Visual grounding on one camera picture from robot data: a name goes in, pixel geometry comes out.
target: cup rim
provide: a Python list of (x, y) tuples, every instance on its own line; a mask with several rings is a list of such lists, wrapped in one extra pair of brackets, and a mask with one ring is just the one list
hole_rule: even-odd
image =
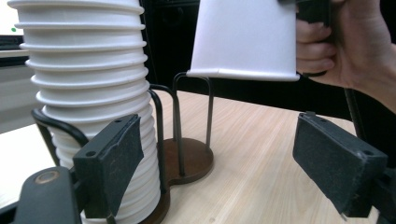
[(75, 89), (87, 89), (87, 88), (100, 88), (106, 86), (114, 86), (120, 85), (128, 82), (133, 82), (138, 79), (145, 77), (149, 73), (149, 70), (144, 67), (143, 70), (139, 73), (134, 74), (133, 76), (128, 77), (120, 77), (118, 79), (110, 79), (107, 81), (97, 81), (97, 82), (80, 82), (80, 83), (62, 83), (62, 82), (46, 82), (44, 80), (40, 80), (36, 78), (36, 75), (31, 77), (33, 83), (35, 83), (39, 87), (48, 88), (48, 89), (61, 89), (61, 90), (75, 90)]
[(140, 63), (144, 63), (148, 59), (148, 56), (143, 54), (141, 57), (136, 59), (131, 59), (128, 62), (122, 63), (102, 63), (95, 65), (66, 65), (61, 66), (59, 64), (39, 64), (32, 62), (30, 59), (25, 63), (27, 66), (35, 69), (35, 70), (43, 70), (43, 71), (64, 71), (64, 72), (77, 72), (77, 71), (94, 71), (94, 70), (103, 70), (103, 69), (111, 69), (111, 68), (120, 68), (127, 67), (132, 65), (138, 65)]
[(96, 106), (96, 105), (108, 105), (108, 104), (113, 104), (116, 102), (121, 102), (127, 99), (132, 99), (137, 96), (139, 96), (141, 93), (147, 91), (149, 88), (149, 83), (145, 82), (142, 87), (135, 91), (129, 91), (127, 93), (124, 93), (123, 95), (117, 95), (115, 97), (110, 97), (107, 99), (98, 99), (96, 101), (90, 100), (90, 101), (81, 101), (81, 102), (76, 102), (76, 101), (54, 101), (51, 99), (46, 99), (43, 98), (42, 95), (40, 94), (41, 92), (39, 91), (35, 98), (45, 104), (45, 105), (51, 105), (51, 106), (62, 106), (62, 107), (82, 107), (82, 106)]
[(119, 118), (119, 117), (122, 117), (122, 116), (125, 116), (128, 114), (132, 114), (135, 111), (139, 111), (142, 108), (144, 108), (145, 106), (149, 106), (149, 101), (151, 100), (151, 96), (149, 95), (148, 92), (146, 92), (146, 93), (147, 93), (146, 98), (144, 100), (142, 100), (141, 102), (137, 103), (134, 106), (131, 106), (128, 109), (124, 109), (122, 111), (117, 111), (112, 114), (105, 114), (105, 115), (101, 115), (101, 116), (97, 116), (97, 117), (91, 116), (91, 117), (85, 118), (85, 119), (76, 119), (76, 118), (68, 118), (65, 116), (54, 116), (47, 112), (47, 106), (51, 106), (51, 105), (44, 105), (43, 112), (49, 117), (56, 118), (56, 119), (59, 119), (59, 120), (62, 120), (64, 122), (68, 122), (68, 123), (91, 123), (91, 122), (98, 122), (98, 121), (103, 121), (103, 120), (116, 119), (116, 118)]
[(102, 51), (102, 50), (114, 50), (114, 49), (139, 49), (147, 45), (146, 41), (138, 41), (133, 44), (110, 44), (106, 46), (90, 45), (90, 46), (48, 46), (48, 45), (34, 45), (22, 43), (20, 44), (21, 49), (27, 49), (29, 51), (40, 51), (40, 52), (80, 52), (80, 51)]
[(107, 1), (101, 0), (57, 0), (57, 1), (46, 1), (46, 0), (9, 0), (8, 5), (13, 8), (18, 7), (112, 7), (121, 10), (129, 10), (142, 14), (145, 9), (139, 6), (126, 5), (120, 3), (108, 3)]
[(36, 29), (36, 30), (144, 30), (144, 24), (114, 24), (114, 23), (94, 23), (94, 22), (18, 22), (15, 24), (18, 29)]

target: round metal base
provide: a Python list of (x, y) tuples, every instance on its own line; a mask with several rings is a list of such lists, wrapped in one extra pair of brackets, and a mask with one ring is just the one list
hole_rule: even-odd
[(183, 138), (182, 141), (185, 174), (179, 174), (177, 142), (173, 139), (164, 140), (166, 193), (161, 196), (154, 211), (141, 223), (161, 223), (169, 210), (171, 202), (170, 187), (198, 180), (209, 173), (213, 167), (213, 152), (210, 148), (206, 149), (205, 143), (190, 138)]

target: wooden table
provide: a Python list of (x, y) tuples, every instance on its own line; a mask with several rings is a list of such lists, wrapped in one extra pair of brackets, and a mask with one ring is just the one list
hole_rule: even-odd
[[(171, 98), (159, 94), (165, 138), (170, 138)], [(204, 142), (207, 96), (187, 92), (178, 96), (183, 137)], [(214, 168), (196, 182), (171, 188), (171, 206), (163, 223), (346, 223), (291, 156), (298, 114), (215, 98)], [(327, 119), (354, 132), (347, 120)], [(10, 138), (16, 133), (19, 140), (14, 142)], [(35, 126), (1, 134), (0, 144), (1, 207), (18, 199), (24, 178), (53, 163)], [(369, 218), (349, 218), (347, 223), (375, 223), (376, 217), (373, 209)]]

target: metal stand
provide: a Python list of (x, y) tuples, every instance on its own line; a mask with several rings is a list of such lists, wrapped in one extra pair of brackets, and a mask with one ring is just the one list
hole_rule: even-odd
[[(202, 143), (194, 139), (182, 137), (180, 106), (177, 98), (177, 82), (181, 77), (185, 77), (185, 73), (175, 76), (173, 90), (165, 86), (150, 85), (149, 92), (153, 98), (157, 113), (158, 155), (160, 157), (163, 154), (163, 159), (159, 159), (162, 196), (155, 210), (141, 223), (160, 223), (169, 210), (171, 198), (170, 187), (173, 185), (188, 184), (198, 180), (209, 173), (213, 167), (214, 157), (210, 149), (214, 98), (212, 83), (208, 78), (203, 78), (209, 89), (209, 106), (206, 143)], [(166, 91), (172, 96), (174, 104), (174, 137), (172, 139), (163, 140), (161, 100), (152, 90)]]
[(69, 134), (78, 142), (81, 147), (84, 147), (85, 144), (89, 142), (87, 136), (85, 136), (85, 134), (78, 128), (56, 119), (50, 119), (41, 111), (41, 109), (33, 109), (31, 115), (35, 120), (35, 124), (37, 125), (38, 130), (43, 136), (44, 142), (46, 143), (49, 150), (49, 154), (51, 155), (56, 166), (60, 165), (60, 160), (56, 156), (56, 146), (52, 143), (52, 135), (50, 134), (49, 127), (56, 128)]

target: white paper cup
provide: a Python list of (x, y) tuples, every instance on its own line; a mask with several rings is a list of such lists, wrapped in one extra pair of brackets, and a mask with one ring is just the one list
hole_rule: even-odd
[(143, 63), (147, 59), (143, 49), (82, 51), (82, 52), (30, 52), (26, 64), (36, 70), (89, 71), (125, 67)]
[(148, 191), (153, 189), (153, 186), (155, 186), (158, 182), (158, 176), (152, 175), (151, 179), (147, 181), (142, 187), (139, 189), (136, 189), (134, 193), (125, 193), (122, 200), (124, 203), (122, 204), (123, 207), (126, 207), (128, 205), (131, 205), (132, 203), (135, 203), (139, 201), (142, 197), (144, 197), (145, 194), (147, 194)]
[(147, 174), (150, 169), (154, 169), (153, 167), (157, 167), (158, 169), (158, 158), (157, 156), (149, 157), (143, 165), (139, 165), (134, 172), (134, 176), (132, 177), (131, 181), (135, 181), (136, 179), (140, 178), (141, 176)]
[(145, 77), (149, 70), (143, 63), (95, 71), (36, 70), (32, 82), (40, 88), (84, 89), (120, 85)]
[(127, 206), (123, 206), (123, 204), (121, 204), (119, 213), (117, 215), (118, 219), (125, 219), (138, 214), (139, 211), (144, 211), (145, 207), (152, 203), (152, 201), (156, 198), (157, 193), (160, 192), (160, 179), (156, 178), (154, 183), (155, 185), (151, 186), (151, 188), (148, 188), (144, 197), (140, 197), (139, 201), (128, 204)]
[(29, 29), (136, 29), (143, 30), (140, 12), (112, 7), (20, 6), (15, 27)]
[(122, 208), (122, 210), (120, 209), (117, 215), (117, 223), (131, 224), (134, 223), (134, 221), (136, 221), (136, 223), (143, 221), (155, 209), (160, 198), (161, 192), (159, 189), (153, 189), (153, 191), (147, 194), (144, 200)]
[(67, 168), (72, 168), (73, 167), (73, 156), (75, 154), (67, 153), (65, 150), (56, 150), (56, 156), (58, 157), (59, 160), (67, 164)]
[(95, 51), (146, 46), (140, 30), (25, 29), (22, 49), (30, 51)]
[(155, 120), (153, 117), (150, 117), (148, 121), (141, 123), (140, 125), (140, 136), (146, 137), (147, 134), (150, 133), (152, 127), (154, 127)]
[(139, 0), (8, 0), (10, 7), (112, 7), (143, 13)]
[(156, 144), (156, 139), (155, 139), (155, 129), (151, 129), (148, 134), (144, 137), (140, 137), (141, 143), (142, 143), (142, 148), (145, 149), (145, 155), (146, 154), (151, 154), (153, 153), (152, 151), (156, 151), (156, 147), (151, 147), (150, 145)]
[(108, 105), (137, 97), (147, 91), (148, 88), (149, 83), (141, 78), (134, 82), (100, 88), (74, 90), (41, 88), (36, 98), (45, 105), (53, 106)]
[[(151, 105), (147, 105), (147, 106), (143, 107), (141, 110), (134, 112), (133, 114), (138, 114), (138, 116), (140, 117), (141, 124), (146, 123), (149, 119), (152, 119), (152, 116), (151, 116), (152, 107), (151, 107)], [(91, 139), (94, 136), (96, 136), (100, 131), (102, 131), (114, 119), (106, 119), (106, 120), (102, 120), (102, 121), (98, 121), (98, 122), (74, 123), (73, 125), (75, 127), (77, 127), (78, 129), (80, 129), (83, 133), (85, 133), (85, 135), (89, 139)], [(52, 129), (51, 129), (51, 131), (53, 133), (57, 133), (57, 135), (56, 135), (57, 137), (62, 137), (65, 139), (65, 141), (72, 142), (72, 138), (68, 134), (62, 133), (57, 130), (52, 130)]]
[(67, 169), (71, 169), (74, 166), (73, 163), (70, 163), (68, 161), (63, 161), (63, 160), (60, 160), (59, 164), (63, 167), (66, 167)]
[(152, 178), (159, 178), (159, 176), (159, 169), (151, 167), (145, 175), (141, 175), (139, 178), (134, 178), (133, 182), (131, 182), (131, 184), (125, 190), (125, 195), (134, 194), (137, 189), (143, 188)]
[(298, 80), (295, 43), (295, 4), (202, 0), (187, 76)]
[[(108, 125), (109, 122), (111, 121), (106, 121), (106, 123), (104, 123), (104, 127), (99, 127), (99, 129), (92, 132), (92, 134), (89, 133), (86, 134), (87, 138), (88, 139), (94, 138), (103, 128), (105, 128)], [(52, 137), (52, 142), (60, 150), (67, 151), (69, 154), (74, 155), (81, 149), (79, 143), (76, 142), (75, 139), (70, 135), (68, 135), (67, 133), (63, 133), (62, 131), (54, 130), (54, 129), (50, 129), (50, 130), (52, 133), (54, 133)], [(153, 142), (155, 143), (155, 129), (151, 128), (148, 130), (145, 136), (141, 136), (142, 148), (144, 150), (147, 150), (149, 148), (149, 145), (151, 145)]]
[(56, 107), (46, 105), (43, 108), (43, 112), (50, 118), (71, 124), (99, 122), (133, 114), (146, 107), (150, 99), (149, 93), (145, 92), (134, 99), (110, 105), (88, 107)]

